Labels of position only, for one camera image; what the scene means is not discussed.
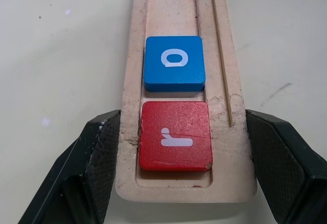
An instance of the groove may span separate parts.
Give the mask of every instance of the groove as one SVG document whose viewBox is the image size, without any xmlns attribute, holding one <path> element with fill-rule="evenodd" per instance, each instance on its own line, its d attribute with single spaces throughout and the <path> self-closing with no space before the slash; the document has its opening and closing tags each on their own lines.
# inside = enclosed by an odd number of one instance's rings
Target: groove
<svg viewBox="0 0 327 224">
<path fill-rule="evenodd" d="M 212 4 L 213 4 L 213 9 L 214 9 L 216 33 L 217 33 L 217 39 L 218 39 L 217 40 L 217 42 L 218 42 L 218 51 L 219 51 L 221 69 L 222 69 L 222 74 L 223 74 L 223 84 L 224 84 L 224 90 L 225 90 L 225 100 L 226 100 L 226 107 L 227 107 L 227 114 L 228 114 L 228 123 L 229 123 L 229 127 L 232 127 L 233 126 L 233 117 L 231 115 L 231 107 L 230 107 L 230 98 L 229 98 L 228 85 L 227 85 L 225 61 L 224 61 L 224 55 L 223 55 L 223 51 L 222 51 L 221 39 L 220 39 L 220 33 L 219 33 L 219 24 L 218 24 L 216 0 L 212 0 Z"/>
</svg>

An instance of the wooden board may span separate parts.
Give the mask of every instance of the wooden board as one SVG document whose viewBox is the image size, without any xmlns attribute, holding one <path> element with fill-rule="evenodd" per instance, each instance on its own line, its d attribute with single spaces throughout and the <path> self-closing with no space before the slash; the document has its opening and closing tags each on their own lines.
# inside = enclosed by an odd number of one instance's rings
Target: wooden board
<svg viewBox="0 0 327 224">
<path fill-rule="evenodd" d="M 199 35 L 206 83 L 199 93 L 150 93 L 143 84 L 148 36 Z M 151 172 L 138 165 L 142 104 L 205 101 L 213 167 L 207 172 Z M 127 200 L 232 203 L 249 200 L 256 179 L 225 0 L 134 0 L 126 66 L 115 187 Z"/>
</svg>

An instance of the red tile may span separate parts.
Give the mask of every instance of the red tile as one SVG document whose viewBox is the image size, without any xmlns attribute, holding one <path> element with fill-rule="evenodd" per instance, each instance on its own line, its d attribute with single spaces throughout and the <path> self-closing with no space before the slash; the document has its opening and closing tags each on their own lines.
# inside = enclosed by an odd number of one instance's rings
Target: red tile
<svg viewBox="0 0 327 224">
<path fill-rule="evenodd" d="M 150 101 L 143 105 L 139 144 L 141 168 L 207 171 L 212 163 L 205 102 Z"/>
</svg>

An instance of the white table surface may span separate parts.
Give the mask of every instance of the white table surface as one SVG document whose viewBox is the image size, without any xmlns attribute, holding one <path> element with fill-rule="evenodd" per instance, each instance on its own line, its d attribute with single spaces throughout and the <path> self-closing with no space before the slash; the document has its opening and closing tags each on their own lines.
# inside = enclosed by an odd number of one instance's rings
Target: white table surface
<svg viewBox="0 0 327 224">
<path fill-rule="evenodd" d="M 327 0 L 226 0 L 245 106 L 327 158 Z M 0 0 L 0 222 L 17 223 L 85 123 L 121 107 L 132 0 Z M 105 223 L 273 224 L 246 204 L 130 203 Z"/>
</svg>

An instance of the blue tile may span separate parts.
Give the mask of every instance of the blue tile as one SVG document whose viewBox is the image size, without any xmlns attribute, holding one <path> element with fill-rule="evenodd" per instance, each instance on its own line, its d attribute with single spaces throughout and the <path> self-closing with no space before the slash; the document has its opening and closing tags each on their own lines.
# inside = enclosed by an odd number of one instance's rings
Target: blue tile
<svg viewBox="0 0 327 224">
<path fill-rule="evenodd" d="M 199 36 L 150 36 L 146 42 L 144 83 L 150 92 L 203 90 L 205 70 Z"/>
</svg>

